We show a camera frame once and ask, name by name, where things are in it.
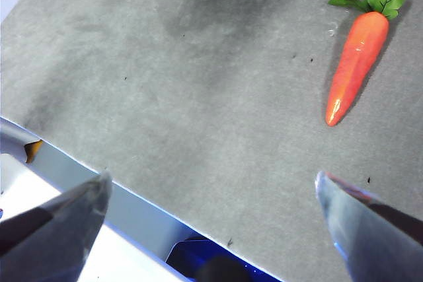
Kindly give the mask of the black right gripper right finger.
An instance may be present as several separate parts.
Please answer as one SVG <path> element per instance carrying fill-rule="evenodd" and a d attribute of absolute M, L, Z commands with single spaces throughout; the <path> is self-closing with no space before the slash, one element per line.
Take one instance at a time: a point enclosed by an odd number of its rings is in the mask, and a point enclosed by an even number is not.
<path fill-rule="evenodd" d="M 327 172 L 315 191 L 353 281 L 422 280 L 422 220 Z"/>

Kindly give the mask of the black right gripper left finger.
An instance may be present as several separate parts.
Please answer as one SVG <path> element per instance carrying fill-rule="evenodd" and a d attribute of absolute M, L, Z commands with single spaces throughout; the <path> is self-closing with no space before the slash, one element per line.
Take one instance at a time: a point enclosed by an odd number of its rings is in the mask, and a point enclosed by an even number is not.
<path fill-rule="evenodd" d="M 1 280 L 77 281 L 111 194 L 111 175 L 103 172 L 1 222 Z"/>

